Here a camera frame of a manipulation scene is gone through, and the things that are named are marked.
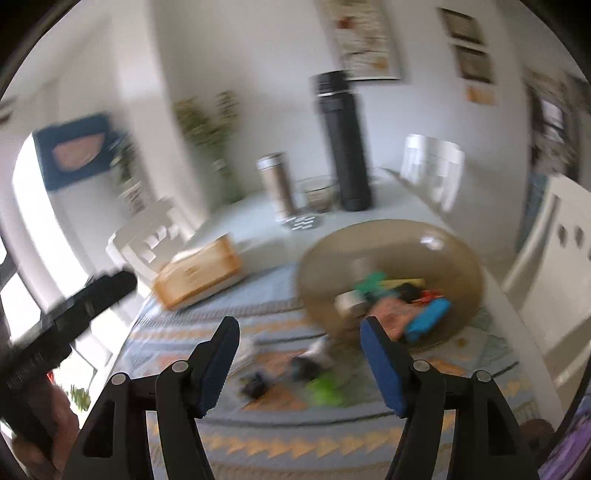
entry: picture frame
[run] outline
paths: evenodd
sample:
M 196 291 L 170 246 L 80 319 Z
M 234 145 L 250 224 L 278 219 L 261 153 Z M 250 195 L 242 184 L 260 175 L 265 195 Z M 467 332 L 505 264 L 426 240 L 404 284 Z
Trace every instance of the picture frame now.
M 454 45 L 454 49 L 462 78 L 477 82 L 495 83 L 491 58 L 488 53 L 460 45 Z
M 482 30 L 475 18 L 447 8 L 439 8 L 439 11 L 451 38 L 484 45 Z
M 325 32 L 350 81 L 400 80 L 382 0 L 316 0 Z

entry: white chair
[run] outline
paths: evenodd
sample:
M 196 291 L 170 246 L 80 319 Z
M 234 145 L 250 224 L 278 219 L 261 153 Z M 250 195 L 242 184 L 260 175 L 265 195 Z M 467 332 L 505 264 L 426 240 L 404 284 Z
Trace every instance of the white chair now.
M 117 266 L 131 266 L 150 285 L 195 230 L 170 199 L 152 203 L 109 239 L 106 251 Z
M 441 210 L 448 212 L 456 201 L 465 155 L 455 143 L 409 135 L 404 145 L 400 176 L 417 187 Z
M 540 256 L 519 314 L 537 343 L 567 407 L 591 354 L 591 192 L 563 175 L 550 177 L 544 200 L 502 290 Z

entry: black thermos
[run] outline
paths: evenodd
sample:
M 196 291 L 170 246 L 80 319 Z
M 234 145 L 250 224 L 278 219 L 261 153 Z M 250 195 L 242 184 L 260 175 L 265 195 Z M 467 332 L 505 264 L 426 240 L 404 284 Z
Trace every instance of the black thermos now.
M 365 166 L 355 97 L 343 71 L 316 76 L 317 96 L 330 139 L 341 206 L 350 212 L 371 207 L 371 190 Z

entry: green object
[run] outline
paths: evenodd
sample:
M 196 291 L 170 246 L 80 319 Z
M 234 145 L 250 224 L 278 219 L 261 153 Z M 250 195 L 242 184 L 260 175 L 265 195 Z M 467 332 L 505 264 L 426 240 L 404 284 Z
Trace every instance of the green object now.
M 381 282 L 384 280 L 386 280 L 384 272 L 374 272 L 365 277 L 363 281 L 357 282 L 355 290 L 359 291 L 370 304 L 375 303 L 381 298 L 392 295 L 392 290 L 381 286 Z
M 76 388 L 74 385 L 70 387 L 70 400 L 75 403 L 81 411 L 88 411 L 90 408 L 90 395 L 88 389 Z
M 312 396 L 312 402 L 318 407 L 343 407 L 345 399 L 330 372 L 324 372 L 306 385 Z

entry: black handheld device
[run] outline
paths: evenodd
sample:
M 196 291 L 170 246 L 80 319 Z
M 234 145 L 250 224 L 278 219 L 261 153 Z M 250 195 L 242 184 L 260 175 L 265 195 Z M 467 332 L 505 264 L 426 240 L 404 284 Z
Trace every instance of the black handheld device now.
M 60 303 L 0 357 L 0 419 L 51 459 L 56 425 L 41 381 L 72 352 L 70 344 L 106 309 L 132 293 L 133 273 L 105 274 Z

